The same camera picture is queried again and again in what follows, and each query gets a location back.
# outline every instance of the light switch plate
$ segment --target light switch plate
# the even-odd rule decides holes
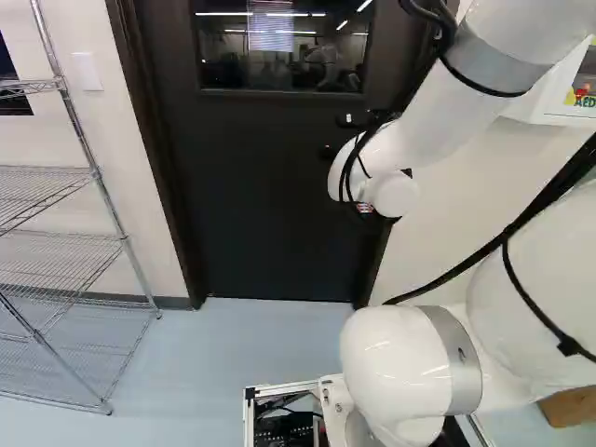
[[[84,91],[103,91],[102,80],[95,66],[93,53],[76,52],[71,53],[76,69],[77,86]]]

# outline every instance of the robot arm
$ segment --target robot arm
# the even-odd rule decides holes
[[[483,132],[515,97],[596,30],[590,0],[476,0],[455,42],[430,70],[404,114],[384,125],[360,153],[350,189],[357,201],[400,217],[419,189],[401,169],[435,163]],[[339,200],[340,178],[354,148],[335,158],[329,194]]]
[[[475,1],[401,118],[363,147],[369,175],[359,163],[351,168],[354,198],[387,217],[407,213],[419,191],[400,170],[437,162],[485,130],[595,23],[593,0]],[[333,199],[340,198],[353,149],[348,142],[333,162]],[[596,251],[595,196],[596,183],[567,195],[511,239],[508,255],[538,306],[592,353],[596,277],[591,264],[568,260]],[[438,436],[444,415],[507,408],[593,384],[596,361],[565,357],[557,343],[493,252],[475,272],[466,304],[360,309],[342,332],[342,380],[377,440],[423,447]]]

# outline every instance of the window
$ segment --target window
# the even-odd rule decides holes
[[[203,88],[362,92],[373,0],[196,0]]]
[[[578,107],[596,107],[596,37],[588,47],[586,57],[581,62],[573,91],[565,99],[565,104]]]
[[[19,79],[15,66],[10,59],[7,45],[2,37],[0,31],[0,80],[2,79]],[[18,98],[10,98],[8,100],[2,99],[3,92],[0,88],[0,115],[33,115],[31,106],[27,101],[27,97],[21,96]]]

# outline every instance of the wire shelf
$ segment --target wire shelf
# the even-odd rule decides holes
[[[155,315],[149,304],[81,299],[46,339],[107,400]],[[37,343],[0,339],[0,395],[99,410]]]
[[[0,165],[0,236],[91,182],[89,168]]]
[[[0,237],[0,292],[46,333],[122,251],[118,238],[14,230]],[[4,308],[0,337],[28,334]]]
[[[55,91],[63,88],[63,81],[60,77],[53,79],[2,79],[0,80],[0,101],[19,96]]]

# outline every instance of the black door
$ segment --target black door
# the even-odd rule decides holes
[[[337,117],[382,108],[419,23],[397,0],[135,0],[200,272],[215,296],[356,302],[388,229],[327,195]]]

